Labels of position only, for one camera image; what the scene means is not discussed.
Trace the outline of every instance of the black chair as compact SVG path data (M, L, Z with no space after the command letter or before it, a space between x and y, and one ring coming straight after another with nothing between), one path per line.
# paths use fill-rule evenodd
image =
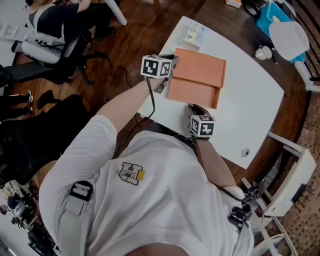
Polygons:
M27 184L47 163L59 159L90 117L73 94L47 113L0 124L0 179Z
M94 85L86 74L86 63L89 59L101 58L99 54L84 55L91 42L90 31L80 31L79 36L67 43L61 54L53 54L46 47L33 45L26 41L16 41L11 47L13 53L23 53L33 62L13 66L0 66L0 87L13 85L33 79L44 78L56 85L70 83L70 77L78 68L85 82Z
M56 256L53 250L54 242L36 223L33 225L33 229L28 232L28 239L30 241L28 245L40 256Z

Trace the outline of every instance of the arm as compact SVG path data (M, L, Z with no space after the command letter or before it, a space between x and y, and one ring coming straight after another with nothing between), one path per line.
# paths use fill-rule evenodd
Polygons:
M163 79L150 79L152 90L155 90L162 81ZM116 131L120 132L136 114L148 96L149 88L147 82L142 81L105 104L97 112L97 115L108 118L113 123Z
M208 141L198 140L200 161L209 182L220 187L236 186L236 181L225 161Z
M79 9L78 9L77 13L81 13L81 12L85 11L86 9L88 9L90 4L91 4L91 0L80 0L79 1Z

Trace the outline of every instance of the white table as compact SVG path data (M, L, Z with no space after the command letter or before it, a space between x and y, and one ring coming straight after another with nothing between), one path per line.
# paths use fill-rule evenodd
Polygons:
M185 25L192 21L182 17L160 54L174 54L180 48ZM216 118L210 142L224 158L247 168L277 115L284 91L277 82L249 55L223 36L209 29L200 53L226 60L224 87L217 110L207 108ZM189 137L187 104L167 99L169 87L162 94L154 93L155 122ZM150 97L140 107L142 116L153 110ZM249 148L247 157L242 150Z
M243 177L241 179L241 181L243 182L243 184L246 186L247 189L251 188L252 185L249 183L249 181L247 181L247 179L245 177ZM267 190L264 193L270 200L272 199L272 195ZM297 253L296 248L294 247L294 244L292 243L285 228L281 225L281 222L278 220L278 218L276 216L267 217L267 216L264 216L265 214L263 214L262 217L257 216L255 210L258 207L260 207L263 212L265 212L267 209L267 204L262 199L262 197L257 199L255 202L251 201L250 206L251 206L251 210L252 210L252 216L250 218L250 223L251 223L253 235L255 236L258 232L261 232L263 235L263 238L264 238L264 240L261 243L259 243L258 245L256 245L253 248L251 256L263 255L268 250L270 250L272 255L278 256L279 254L275 249L275 244L277 244L282 238L284 238L286 240L287 245L290 247L291 255L298 256L298 253ZM278 229L280 231L280 234L276 234L272 237L269 236L268 232L265 229L265 227L271 221L274 221L274 223L276 224L276 226L278 227Z

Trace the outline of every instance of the cable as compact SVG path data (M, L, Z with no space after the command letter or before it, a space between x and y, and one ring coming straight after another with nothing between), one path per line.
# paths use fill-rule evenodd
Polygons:
M132 134L132 132L133 132L140 124L142 124L143 122L149 120L149 119L151 118L151 116L154 114L154 112L156 111L156 104L155 104L154 93L153 93L152 88L151 88L151 84L150 84L150 79L149 79L149 77L146 77L146 83L147 83L148 88L149 88L149 92L150 92L150 96L151 96L151 101L152 101L153 111L152 111L152 113L151 113L148 117L146 117L146 118L144 118L143 120L141 120L140 122L138 122L138 123L131 129L131 131L128 133L128 135L125 137L125 139L122 141L122 143L120 144L120 146L118 147L118 149L115 151L112 159L115 159L115 158L117 157L117 154L118 154L120 148L121 148L122 145L125 143L125 141L129 138L129 136Z
M113 65L113 64L111 63L111 61L110 61L109 56L108 56L105 52L103 52L103 51L101 51L101 50L99 50L99 51L97 51L97 50L92 50L92 49L90 49L89 47L87 47L87 49L90 50L90 51L92 51L92 52L94 52L94 53L99 53L99 54L103 55L103 57L104 57L105 59L107 59L107 61L109 62L109 65L111 66L110 76L111 76L112 78L115 78L115 77L116 77L116 72L115 72L114 68L118 68L118 69L124 70L124 71L125 71L125 79L126 79L126 82L127 82L127 84L129 85L130 89L132 88L132 85L131 85L131 83L130 83L130 76L129 76L128 71L127 71L126 68L124 68L124 67L122 67L122 66L115 66L115 65ZM151 88L151 84L150 84L150 79L149 79L149 77L146 77L146 83L147 83L148 88L149 88L149 92L150 92L150 96L151 96L151 101L152 101L153 111L152 111L152 113L151 113L148 117L144 118L144 119L141 120L140 122L138 122L136 115L134 115L134 119L135 119L135 123L136 123L136 124L135 124L135 126L130 130L130 132L127 134L127 136L126 136L125 139L122 141L122 143L120 144L120 146L118 147L118 149L115 151L112 159L115 159L115 158L117 157L117 154L118 154L120 148L123 146L123 144L124 144L124 143L126 142L126 140L129 138L129 136L132 134L132 132L133 132L137 127L142 128L140 125L141 125L143 122L149 120L150 117L151 117L151 116L154 114L154 112L156 111L155 98L154 98L154 94L153 94L153 91L152 91L152 88Z
M127 71L126 68L124 68L124 67L122 67L122 66L115 66L115 65L113 65L113 64L111 63L111 61L110 61L109 56L108 56L105 52L103 52L103 51L101 51L101 50L100 50L100 51L92 50L92 49L90 49L89 47L87 47L87 49L90 50L90 51L92 51L92 52L94 52L94 53L101 54L101 55L104 56L105 59L107 59L107 61L109 62L109 65L111 66L110 76L111 76L112 78L115 78L115 77L116 77L116 72L114 71L114 68L124 70L124 71L125 71L125 80L126 80L126 83L129 85L129 88L130 88L130 89L132 88L131 79L130 79L130 76L129 76L128 71ZM137 124L137 123L138 123L138 120L137 120L136 115L134 115L134 120L135 120L135 123Z
M40 189L39 184L38 184L38 181L37 181L37 177L36 177L36 175L34 175L34 179L35 179L35 183L36 183L36 185L37 185L37 186L38 186L38 188Z
M228 196L232 197L234 200L239 201L239 202L242 202L241 199L236 198L233 194L231 194L231 193L230 193L228 190L226 190L224 187L219 186L219 185L217 185L217 184L215 184L215 183L212 183L212 184L215 185L215 186L218 188L218 190L221 190L222 192L226 193Z

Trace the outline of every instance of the shirt logo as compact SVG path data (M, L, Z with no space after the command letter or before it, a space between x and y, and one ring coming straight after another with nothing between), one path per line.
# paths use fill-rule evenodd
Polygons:
M145 171L140 165L123 162L121 170L118 171L118 175L124 182L137 186L139 181L144 180Z

